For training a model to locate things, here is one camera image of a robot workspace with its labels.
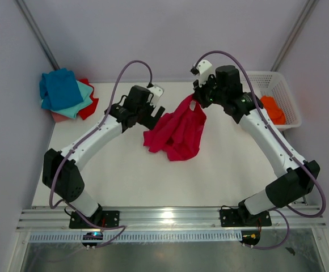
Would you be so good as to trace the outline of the magenta t shirt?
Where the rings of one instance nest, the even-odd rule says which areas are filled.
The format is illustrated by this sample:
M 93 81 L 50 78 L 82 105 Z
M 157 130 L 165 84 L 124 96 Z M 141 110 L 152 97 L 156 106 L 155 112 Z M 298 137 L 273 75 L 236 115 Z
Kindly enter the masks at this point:
M 174 112 L 164 114 L 154 129 L 144 132 L 144 146 L 151 153 L 165 152 L 172 162 L 192 159 L 199 153 L 205 122 L 202 107 L 189 95 Z

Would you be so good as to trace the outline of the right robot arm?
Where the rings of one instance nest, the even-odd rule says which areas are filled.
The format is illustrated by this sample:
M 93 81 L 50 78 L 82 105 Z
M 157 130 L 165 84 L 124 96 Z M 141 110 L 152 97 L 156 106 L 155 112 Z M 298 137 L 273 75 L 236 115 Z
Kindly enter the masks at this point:
M 223 107 L 236 124 L 249 133 L 270 162 L 275 181 L 264 190 L 238 204 L 237 218 L 249 226 L 268 210 L 285 207 L 309 194 L 320 172 L 316 161 L 307 161 L 294 150 L 271 122 L 258 97 L 244 92 L 239 70 L 233 65 L 220 66 L 203 61 L 191 69 L 197 78 L 194 98 L 202 108 L 212 104 Z

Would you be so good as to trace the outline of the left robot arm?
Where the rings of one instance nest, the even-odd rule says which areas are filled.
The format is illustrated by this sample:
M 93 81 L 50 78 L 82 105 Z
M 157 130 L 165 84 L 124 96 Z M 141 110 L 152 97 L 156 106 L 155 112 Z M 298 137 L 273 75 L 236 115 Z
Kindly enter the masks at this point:
M 50 189 L 49 205 L 54 208 L 53 196 L 75 210 L 74 222 L 83 222 L 91 228 L 103 226 L 103 208 L 86 191 L 81 172 L 92 157 L 107 143 L 135 124 L 153 129 L 164 107 L 158 107 L 164 94 L 160 86 L 133 86 L 127 95 L 104 112 L 103 119 L 72 144 L 44 155 L 42 182 Z

